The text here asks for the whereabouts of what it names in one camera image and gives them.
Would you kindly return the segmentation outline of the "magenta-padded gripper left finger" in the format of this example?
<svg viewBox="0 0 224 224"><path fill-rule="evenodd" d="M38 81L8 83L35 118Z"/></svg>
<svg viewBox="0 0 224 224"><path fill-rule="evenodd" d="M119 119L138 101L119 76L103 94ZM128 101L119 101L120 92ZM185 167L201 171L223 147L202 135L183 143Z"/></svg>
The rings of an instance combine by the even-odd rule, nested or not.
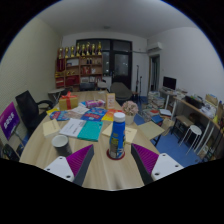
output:
<svg viewBox="0 0 224 224"><path fill-rule="evenodd" d="M94 146L86 146L68 157L59 156L45 171L81 186L94 156Z"/></svg>

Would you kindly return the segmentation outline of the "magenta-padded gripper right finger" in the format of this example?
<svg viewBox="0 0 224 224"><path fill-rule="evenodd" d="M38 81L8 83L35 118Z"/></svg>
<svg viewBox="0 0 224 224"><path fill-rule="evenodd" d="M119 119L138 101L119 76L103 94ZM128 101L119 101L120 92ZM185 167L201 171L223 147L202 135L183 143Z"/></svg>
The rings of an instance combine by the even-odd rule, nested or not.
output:
<svg viewBox="0 0 224 224"><path fill-rule="evenodd" d="M131 154L145 185L183 169L183 166L166 153L160 155L132 143Z"/></svg>

